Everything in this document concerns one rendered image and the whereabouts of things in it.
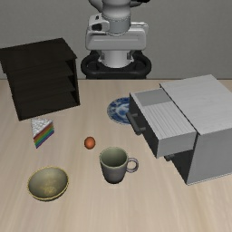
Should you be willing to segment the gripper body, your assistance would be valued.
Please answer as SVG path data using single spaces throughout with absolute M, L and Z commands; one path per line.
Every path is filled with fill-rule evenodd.
M 109 34 L 108 32 L 88 29 L 85 37 L 85 46 L 87 50 L 144 50 L 147 44 L 148 31 L 149 26 L 144 22 L 132 22 L 130 29 L 124 34 Z

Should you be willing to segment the grey cabinet drawer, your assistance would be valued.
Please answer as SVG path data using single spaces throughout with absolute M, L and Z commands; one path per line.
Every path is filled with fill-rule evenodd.
M 192 150 L 197 132 L 162 90 L 131 92 L 126 116 L 156 158 Z

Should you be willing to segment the grey cabinet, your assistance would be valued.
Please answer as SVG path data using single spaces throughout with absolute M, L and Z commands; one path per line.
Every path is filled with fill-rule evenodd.
M 185 183 L 232 174 L 232 92 L 211 74 L 160 87 L 197 131 L 193 149 L 172 158 Z

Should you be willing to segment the grey-green mug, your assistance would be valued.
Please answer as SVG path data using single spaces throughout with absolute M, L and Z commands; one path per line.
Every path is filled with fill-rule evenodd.
M 122 182 L 127 172 L 133 173 L 139 168 L 138 160 L 130 158 L 122 148 L 109 147 L 101 152 L 99 158 L 102 175 L 111 184 Z

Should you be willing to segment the blue and white plate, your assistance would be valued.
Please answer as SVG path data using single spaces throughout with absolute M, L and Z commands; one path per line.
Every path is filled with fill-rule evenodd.
M 107 114 L 109 118 L 116 123 L 128 125 L 130 122 L 126 113 L 129 111 L 129 105 L 129 97 L 121 97 L 112 101 L 107 107 Z

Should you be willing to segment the dark slatted rack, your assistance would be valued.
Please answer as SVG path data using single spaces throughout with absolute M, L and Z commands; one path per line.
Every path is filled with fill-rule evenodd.
M 63 38 L 0 49 L 20 121 L 80 104 L 75 60 Z

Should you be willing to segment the small orange fruit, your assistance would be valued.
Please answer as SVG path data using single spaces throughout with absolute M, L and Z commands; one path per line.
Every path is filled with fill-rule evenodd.
M 88 150 L 91 150 L 95 147 L 96 141 L 94 137 L 87 137 L 84 140 L 84 147 Z

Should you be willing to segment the rainbow cake wedge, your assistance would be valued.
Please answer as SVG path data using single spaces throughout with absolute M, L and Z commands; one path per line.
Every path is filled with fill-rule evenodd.
M 31 119 L 34 145 L 38 149 L 50 136 L 54 134 L 53 121 L 43 118 Z

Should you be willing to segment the olive green bowl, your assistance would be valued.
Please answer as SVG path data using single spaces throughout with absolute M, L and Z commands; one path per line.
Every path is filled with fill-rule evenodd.
M 38 169 L 27 181 L 29 194 L 40 201 L 53 201 L 59 198 L 68 188 L 67 173 L 54 166 Z

